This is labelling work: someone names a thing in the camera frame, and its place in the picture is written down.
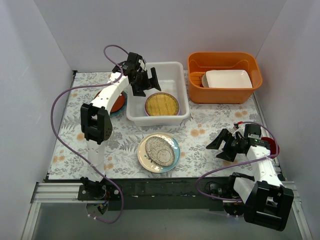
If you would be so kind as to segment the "red round plate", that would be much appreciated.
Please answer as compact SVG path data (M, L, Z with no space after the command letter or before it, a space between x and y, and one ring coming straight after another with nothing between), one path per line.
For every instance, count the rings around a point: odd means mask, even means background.
M117 90L111 93L104 89L91 101L92 105L98 109L104 109L108 114L120 110L126 102L125 93L119 93Z

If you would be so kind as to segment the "teal scalloped plate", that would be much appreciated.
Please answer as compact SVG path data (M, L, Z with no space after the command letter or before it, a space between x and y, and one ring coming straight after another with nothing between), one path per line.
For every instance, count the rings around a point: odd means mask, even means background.
M121 94L114 103L110 111L110 117L115 117L121 114L127 106L128 96L125 92Z

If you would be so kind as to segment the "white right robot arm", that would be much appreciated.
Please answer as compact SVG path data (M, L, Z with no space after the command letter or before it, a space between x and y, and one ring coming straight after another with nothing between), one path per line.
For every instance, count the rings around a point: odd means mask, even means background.
M262 137L262 126L254 122L244 122L244 130L234 125L234 132L224 128L206 146L209 150L222 149L217 158L233 162L238 154L244 154L251 164L252 175L234 172L227 184L211 185L209 195L215 199L239 203L248 223L283 231L286 227L294 193L279 179L273 159L280 148Z

